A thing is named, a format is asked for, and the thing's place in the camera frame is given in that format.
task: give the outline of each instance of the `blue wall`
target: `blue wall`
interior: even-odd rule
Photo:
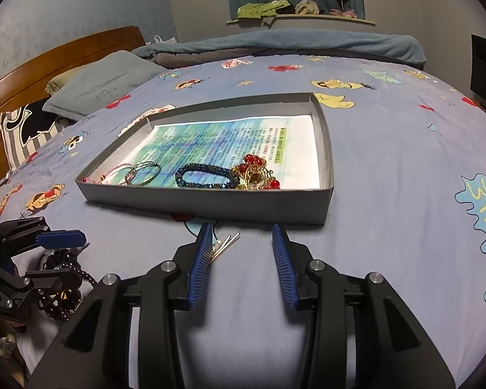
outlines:
[[[56,46],[129,25],[138,26],[146,42],[176,35],[169,0],[3,0],[0,79]]]

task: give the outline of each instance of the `wall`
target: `wall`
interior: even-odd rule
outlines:
[[[478,0],[364,0],[369,25],[314,19],[278,19],[273,28],[328,28],[412,35],[425,50],[426,71],[465,94],[471,77],[471,34],[486,38],[486,12]],[[226,25],[228,0],[171,0],[181,42],[231,35],[259,27]]]
[[[129,25],[138,26],[146,41],[175,36],[169,0],[3,0],[0,79],[56,46]]]

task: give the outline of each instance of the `box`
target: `box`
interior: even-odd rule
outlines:
[[[320,189],[232,190],[83,182],[87,177],[98,181],[102,174],[119,165],[156,125],[306,114],[311,115],[314,125]],[[322,225],[333,193],[328,125],[317,98],[311,93],[256,95],[181,107],[136,123],[96,157],[75,182],[89,202],[203,218]]]

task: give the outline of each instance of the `striped pillow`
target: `striped pillow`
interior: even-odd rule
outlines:
[[[11,171],[16,170],[48,140],[69,126],[67,119],[42,111],[47,99],[0,114],[0,131]]]

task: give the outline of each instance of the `metal bolt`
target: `metal bolt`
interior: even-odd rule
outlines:
[[[326,267],[322,260],[312,260],[309,263],[309,267],[311,267],[314,271],[321,271]]]
[[[102,283],[105,285],[113,285],[117,282],[117,275],[109,273],[102,278]]]
[[[172,272],[176,269],[177,264],[172,260],[166,260],[164,263],[160,265],[160,269],[164,272]]]
[[[381,284],[384,281],[384,277],[381,273],[372,272],[369,274],[369,279],[375,284]]]

